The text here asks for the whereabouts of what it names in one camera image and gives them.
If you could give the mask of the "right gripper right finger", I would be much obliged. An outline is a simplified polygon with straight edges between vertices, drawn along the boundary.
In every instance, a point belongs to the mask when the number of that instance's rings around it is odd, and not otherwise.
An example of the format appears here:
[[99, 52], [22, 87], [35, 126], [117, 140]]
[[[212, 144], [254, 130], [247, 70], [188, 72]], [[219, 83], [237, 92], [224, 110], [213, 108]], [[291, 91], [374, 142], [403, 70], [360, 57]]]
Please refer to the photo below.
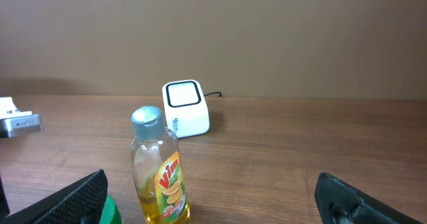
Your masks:
[[421, 224], [329, 173], [320, 173], [314, 197], [323, 223]]

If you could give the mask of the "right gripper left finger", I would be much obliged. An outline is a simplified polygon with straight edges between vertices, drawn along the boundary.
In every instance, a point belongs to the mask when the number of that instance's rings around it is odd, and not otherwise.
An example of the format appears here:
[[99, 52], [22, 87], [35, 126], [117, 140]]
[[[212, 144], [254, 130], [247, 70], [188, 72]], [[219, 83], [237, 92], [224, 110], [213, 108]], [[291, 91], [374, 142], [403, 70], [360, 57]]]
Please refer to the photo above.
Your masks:
[[39, 202], [1, 220], [1, 224], [98, 224], [108, 180], [100, 169]]

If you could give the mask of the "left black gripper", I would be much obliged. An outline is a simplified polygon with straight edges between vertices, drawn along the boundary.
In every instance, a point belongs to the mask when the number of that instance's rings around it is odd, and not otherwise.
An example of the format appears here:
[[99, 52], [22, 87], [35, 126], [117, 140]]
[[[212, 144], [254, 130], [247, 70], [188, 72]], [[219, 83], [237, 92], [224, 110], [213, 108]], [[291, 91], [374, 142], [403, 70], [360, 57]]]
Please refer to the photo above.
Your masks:
[[2, 181], [0, 180], [0, 218], [3, 219], [9, 215], [9, 206], [3, 189]]

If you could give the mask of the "green lid jar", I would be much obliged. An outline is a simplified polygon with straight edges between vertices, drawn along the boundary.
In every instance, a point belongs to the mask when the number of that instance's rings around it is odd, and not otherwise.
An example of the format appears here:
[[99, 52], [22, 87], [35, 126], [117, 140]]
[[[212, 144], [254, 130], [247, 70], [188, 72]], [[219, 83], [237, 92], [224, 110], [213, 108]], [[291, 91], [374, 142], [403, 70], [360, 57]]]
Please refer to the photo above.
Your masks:
[[105, 200], [99, 224], [123, 224], [121, 213], [110, 195]]

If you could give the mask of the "yellow dish soap bottle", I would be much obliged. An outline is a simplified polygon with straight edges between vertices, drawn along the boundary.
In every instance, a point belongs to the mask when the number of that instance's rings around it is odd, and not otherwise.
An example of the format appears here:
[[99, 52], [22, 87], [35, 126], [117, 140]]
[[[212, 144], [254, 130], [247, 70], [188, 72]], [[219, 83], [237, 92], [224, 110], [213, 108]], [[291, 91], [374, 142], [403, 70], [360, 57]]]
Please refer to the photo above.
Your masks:
[[146, 222], [186, 223], [190, 210], [176, 134], [154, 106], [134, 111], [131, 123], [131, 168]]

